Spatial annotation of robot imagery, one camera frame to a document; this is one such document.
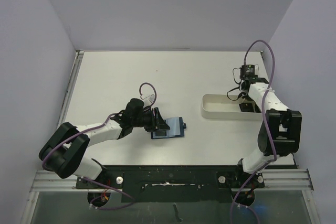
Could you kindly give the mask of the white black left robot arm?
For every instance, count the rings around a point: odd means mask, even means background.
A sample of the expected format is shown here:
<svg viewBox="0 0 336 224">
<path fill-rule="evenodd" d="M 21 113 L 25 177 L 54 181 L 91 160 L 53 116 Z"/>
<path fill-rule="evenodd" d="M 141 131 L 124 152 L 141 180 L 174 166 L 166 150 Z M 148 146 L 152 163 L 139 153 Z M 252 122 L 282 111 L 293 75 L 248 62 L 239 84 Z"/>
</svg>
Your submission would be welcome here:
<svg viewBox="0 0 336 224">
<path fill-rule="evenodd" d="M 110 114 L 102 123 L 61 124 L 39 152 L 42 167 L 62 179 L 71 175 L 88 178 L 90 184 L 100 188 L 105 185 L 107 175 L 100 164 L 85 157 L 87 148 L 107 140 L 122 139 L 136 127 L 149 133 L 170 129 L 159 108 L 145 106 L 142 100 L 132 98 L 125 109 Z"/>
</svg>

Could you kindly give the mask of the blue leather card holder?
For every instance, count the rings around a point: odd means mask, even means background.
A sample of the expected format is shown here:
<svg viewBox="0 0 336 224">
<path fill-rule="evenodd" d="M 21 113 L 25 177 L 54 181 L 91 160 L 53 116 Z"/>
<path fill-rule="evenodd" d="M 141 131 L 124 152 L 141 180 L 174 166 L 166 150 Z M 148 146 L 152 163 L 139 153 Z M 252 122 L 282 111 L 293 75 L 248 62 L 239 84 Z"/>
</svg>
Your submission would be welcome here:
<svg viewBox="0 0 336 224">
<path fill-rule="evenodd" d="M 184 137 L 184 131 L 187 128 L 186 123 L 183 122 L 182 117 L 174 117 L 165 119 L 165 122 L 170 126 L 170 130 L 167 131 L 166 137 L 155 137 L 153 133 L 151 133 L 151 139 L 165 139 L 165 138 L 178 138 Z"/>
</svg>

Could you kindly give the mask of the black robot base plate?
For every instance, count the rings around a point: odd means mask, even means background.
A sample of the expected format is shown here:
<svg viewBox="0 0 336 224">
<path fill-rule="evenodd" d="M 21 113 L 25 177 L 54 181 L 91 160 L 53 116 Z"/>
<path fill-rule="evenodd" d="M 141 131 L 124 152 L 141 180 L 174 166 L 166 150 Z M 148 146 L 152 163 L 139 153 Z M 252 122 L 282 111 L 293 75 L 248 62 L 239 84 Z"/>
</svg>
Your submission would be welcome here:
<svg viewBox="0 0 336 224">
<path fill-rule="evenodd" d="M 230 203 L 240 188 L 247 192 L 239 198 L 248 199 L 265 186 L 261 174 L 251 176 L 241 165 L 107 165 L 96 181 L 124 191 L 122 202 Z"/>
</svg>

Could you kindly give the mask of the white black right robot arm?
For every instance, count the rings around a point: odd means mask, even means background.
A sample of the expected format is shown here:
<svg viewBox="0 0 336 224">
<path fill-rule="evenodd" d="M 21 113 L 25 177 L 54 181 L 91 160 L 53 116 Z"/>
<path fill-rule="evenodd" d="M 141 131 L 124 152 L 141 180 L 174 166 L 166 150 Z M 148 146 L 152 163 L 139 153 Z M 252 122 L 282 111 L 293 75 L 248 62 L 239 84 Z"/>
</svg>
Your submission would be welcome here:
<svg viewBox="0 0 336 224">
<path fill-rule="evenodd" d="M 263 120 L 258 133 L 258 147 L 241 160 L 242 169 L 234 173 L 234 182 L 245 187 L 251 183 L 253 172 L 298 151 L 302 114 L 280 101 L 269 81 L 257 75 L 255 65 L 241 66 L 240 90 L 242 97 L 255 103 Z"/>
</svg>

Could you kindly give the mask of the black credit card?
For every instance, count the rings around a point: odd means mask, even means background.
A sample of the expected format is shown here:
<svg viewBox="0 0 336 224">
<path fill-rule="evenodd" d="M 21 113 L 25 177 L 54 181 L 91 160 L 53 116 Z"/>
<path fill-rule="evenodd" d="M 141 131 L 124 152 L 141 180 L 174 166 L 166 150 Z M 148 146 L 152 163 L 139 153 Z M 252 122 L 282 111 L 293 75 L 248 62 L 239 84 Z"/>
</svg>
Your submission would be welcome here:
<svg viewBox="0 0 336 224">
<path fill-rule="evenodd" d="M 167 136 L 167 131 L 156 131 L 153 133 L 153 136 L 155 137 L 166 137 Z"/>
<path fill-rule="evenodd" d="M 240 110 L 242 112 L 254 113 L 254 105 L 252 103 L 243 102 L 239 104 Z"/>
</svg>

